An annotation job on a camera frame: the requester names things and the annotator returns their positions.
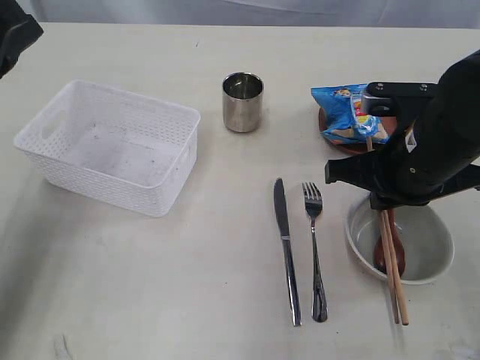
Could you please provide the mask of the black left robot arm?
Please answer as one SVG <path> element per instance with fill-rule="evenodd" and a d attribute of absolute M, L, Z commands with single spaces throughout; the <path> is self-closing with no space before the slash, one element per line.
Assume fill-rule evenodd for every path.
<path fill-rule="evenodd" d="M 15 0 L 1 0 L 1 77 L 18 61 L 20 54 L 44 33 L 40 24 Z"/>

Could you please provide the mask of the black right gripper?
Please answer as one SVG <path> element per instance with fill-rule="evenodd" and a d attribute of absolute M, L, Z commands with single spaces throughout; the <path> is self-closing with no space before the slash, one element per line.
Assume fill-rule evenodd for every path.
<path fill-rule="evenodd" d="M 450 66 L 418 115 L 397 115 L 381 148 L 328 160 L 325 182 L 370 191 L 372 209 L 425 206 L 479 187 L 479 53 Z"/>

